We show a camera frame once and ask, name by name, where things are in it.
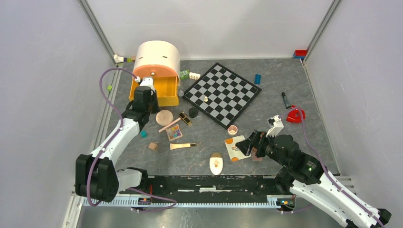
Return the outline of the yellow drawer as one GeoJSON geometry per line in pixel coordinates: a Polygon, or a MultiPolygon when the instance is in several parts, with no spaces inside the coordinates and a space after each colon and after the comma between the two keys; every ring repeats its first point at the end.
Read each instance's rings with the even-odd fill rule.
{"type": "Polygon", "coordinates": [[[158,104],[160,107],[178,106],[177,95],[179,78],[178,76],[154,77],[154,88],[156,89],[158,104]]]}

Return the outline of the small round pink jar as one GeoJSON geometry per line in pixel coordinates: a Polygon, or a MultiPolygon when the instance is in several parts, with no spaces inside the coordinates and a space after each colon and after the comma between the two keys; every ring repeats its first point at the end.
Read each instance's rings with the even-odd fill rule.
{"type": "Polygon", "coordinates": [[[238,128],[235,125],[231,125],[228,129],[227,132],[229,135],[236,135],[238,133],[238,128]]]}

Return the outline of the wooden handle makeup brush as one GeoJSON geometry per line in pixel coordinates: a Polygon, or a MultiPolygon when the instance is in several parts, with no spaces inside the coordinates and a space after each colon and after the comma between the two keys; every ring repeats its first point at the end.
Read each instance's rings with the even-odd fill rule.
{"type": "Polygon", "coordinates": [[[171,143],[170,144],[170,150],[175,150],[175,149],[182,149],[182,148],[191,148],[197,146],[197,143],[171,143]]]}

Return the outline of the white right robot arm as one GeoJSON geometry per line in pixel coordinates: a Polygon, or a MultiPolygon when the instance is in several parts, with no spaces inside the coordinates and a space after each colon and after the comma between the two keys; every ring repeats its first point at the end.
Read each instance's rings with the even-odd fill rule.
{"type": "Polygon", "coordinates": [[[254,131],[236,147],[244,155],[255,149],[257,157],[267,156],[280,164],[274,181],[277,192],[304,198],[345,228],[383,228],[392,216],[358,198],[317,158],[302,152],[291,135],[266,136],[266,132],[254,131]]]}

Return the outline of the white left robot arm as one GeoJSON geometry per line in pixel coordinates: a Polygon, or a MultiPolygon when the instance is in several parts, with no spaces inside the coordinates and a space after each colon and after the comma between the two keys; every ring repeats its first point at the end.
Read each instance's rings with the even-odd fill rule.
{"type": "Polygon", "coordinates": [[[111,202],[117,193],[130,187],[140,194],[149,189],[146,170],[115,170],[118,158],[149,122],[150,114],[159,111],[156,91],[152,87],[138,86],[134,95],[122,119],[104,142],[90,154],[81,154],[76,159],[75,193],[78,196],[111,202]]]}

